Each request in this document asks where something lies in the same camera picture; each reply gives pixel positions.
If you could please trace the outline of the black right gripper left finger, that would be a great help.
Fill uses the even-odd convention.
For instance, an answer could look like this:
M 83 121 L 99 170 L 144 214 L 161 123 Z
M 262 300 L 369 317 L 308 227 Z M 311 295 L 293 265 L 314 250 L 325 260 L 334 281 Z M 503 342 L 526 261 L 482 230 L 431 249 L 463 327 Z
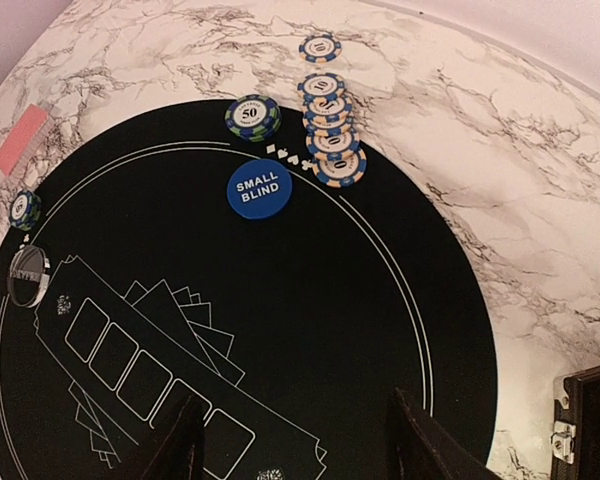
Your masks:
M 140 444 L 131 460 L 131 479 L 202 479 L 204 422 L 201 401 L 181 400 Z

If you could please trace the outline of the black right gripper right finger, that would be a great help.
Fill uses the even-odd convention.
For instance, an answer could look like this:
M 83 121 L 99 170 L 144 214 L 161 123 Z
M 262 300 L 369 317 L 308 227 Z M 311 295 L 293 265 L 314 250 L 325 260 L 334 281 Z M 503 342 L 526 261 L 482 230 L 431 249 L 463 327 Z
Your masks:
M 388 398 L 389 479 L 499 479 L 461 447 L 421 407 L 409 404 L 405 392 Z

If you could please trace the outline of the blue small blind button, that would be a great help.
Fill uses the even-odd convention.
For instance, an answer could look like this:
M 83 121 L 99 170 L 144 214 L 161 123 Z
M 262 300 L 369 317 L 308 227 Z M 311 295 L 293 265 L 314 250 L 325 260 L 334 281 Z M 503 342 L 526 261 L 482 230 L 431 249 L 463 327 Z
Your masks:
M 232 174 L 227 184 L 229 205 L 248 220 L 276 215 L 286 207 L 292 192 L 290 172 L 271 159 L 246 162 Z

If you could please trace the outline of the blue orange chip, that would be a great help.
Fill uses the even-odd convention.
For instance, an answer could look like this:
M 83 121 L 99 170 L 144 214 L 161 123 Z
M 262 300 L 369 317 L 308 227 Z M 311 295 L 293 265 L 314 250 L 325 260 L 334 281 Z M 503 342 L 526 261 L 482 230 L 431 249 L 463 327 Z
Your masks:
M 367 157 L 363 149 L 342 160 L 316 160 L 312 163 L 315 177 L 332 188 L 343 188 L 357 183 L 365 174 Z
M 318 160 L 342 160 L 359 150 L 360 138 L 354 127 L 333 136 L 308 135 L 307 150 Z
M 297 84 L 298 93 L 305 101 L 317 98 L 334 100 L 346 91 L 344 79 L 335 73 L 311 73 Z
M 341 42 L 329 34 L 308 36 L 298 47 L 300 56 L 310 63 L 335 60 L 341 50 Z
M 353 110 L 353 103 L 348 95 L 332 100 L 319 97 L 302 105 L 304 116 L 319 125 L 345 120 Z

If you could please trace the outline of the green poker chip stack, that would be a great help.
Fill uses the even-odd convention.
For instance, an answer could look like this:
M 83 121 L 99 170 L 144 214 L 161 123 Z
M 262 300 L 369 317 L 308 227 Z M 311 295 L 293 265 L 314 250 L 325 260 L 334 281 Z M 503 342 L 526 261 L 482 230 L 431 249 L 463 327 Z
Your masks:
M 12 201 L 9 210 L 9 223 L 12 227 L 31 230 L 38 222 L 42 213 L 40 197 L 29 190 L 21 190 Z

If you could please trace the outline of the green fifty poker chip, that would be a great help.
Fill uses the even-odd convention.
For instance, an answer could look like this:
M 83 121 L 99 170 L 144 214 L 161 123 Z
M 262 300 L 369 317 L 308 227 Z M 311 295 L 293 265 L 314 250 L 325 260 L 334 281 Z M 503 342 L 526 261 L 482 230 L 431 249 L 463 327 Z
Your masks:
M 226 127 L 237 137 L 260 142 L 277 132 L 282 116 L 271 97 L 249 94 L 235 100 L 224 115 Z

